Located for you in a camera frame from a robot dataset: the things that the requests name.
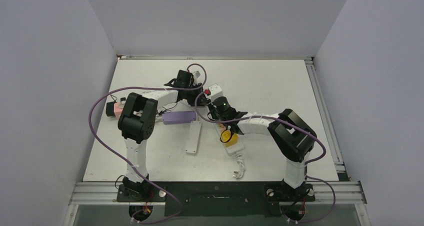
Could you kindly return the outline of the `white multi-socket power strip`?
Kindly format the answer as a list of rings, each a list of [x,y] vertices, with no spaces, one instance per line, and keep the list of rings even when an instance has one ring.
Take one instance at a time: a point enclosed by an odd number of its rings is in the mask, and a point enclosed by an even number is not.
[[[213,123],[214,129],[216,130],[217,134],[218,134],[218,141],[221,143],[220,141],[220,134],[221,134],[221,130],[223,129],[228,129],[231,132],[233,132],[233,130],[231,129],[231,127],[227,124],[223,124],[223,123],[218,123],[217,121],[214,121]],[[236,154],[240,153],[242,150],[244,150],[245,146],[242,143],[242,141],[239,139],[238,137],[238,143],[235,144],[234,146],[231,146],[229,148],[225,148],[224,145],[222,144],[223,148],[225,149],[226,153],[229,156],[235,156]]]

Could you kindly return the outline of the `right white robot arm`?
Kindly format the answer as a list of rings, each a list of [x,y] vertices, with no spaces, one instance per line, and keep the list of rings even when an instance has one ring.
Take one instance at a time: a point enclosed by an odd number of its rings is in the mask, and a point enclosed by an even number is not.
[[[286,158],[282,193],[288,200],[312,197],[313,187],[307,183],[307,162],[312,151],[316,133],[292,110],[285,109],[274,115],[258,115],[238,111],[230,106],[225,96],[207,101],[208,115],[220,122],[235,135],[258,134],[270,136]]]

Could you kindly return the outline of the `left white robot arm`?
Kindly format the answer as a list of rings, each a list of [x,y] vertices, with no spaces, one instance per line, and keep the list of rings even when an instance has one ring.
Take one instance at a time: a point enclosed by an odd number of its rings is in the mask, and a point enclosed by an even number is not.
[[[167,89],[149,89],[146,93],[132,92],[126,98],[118,120],[118,129],[124,138],[126,158],[130,161],[122,180],[127,192],[136,201],[146,200],[151,195],[152,185],[148,178],[147,140],[156,123],[157,110],[169,104],[186,100],[193,106],[206,104],[204,96],[197,97],[203,86],[198,82],[199,71],[179,70],[177,77],[166,83]]]

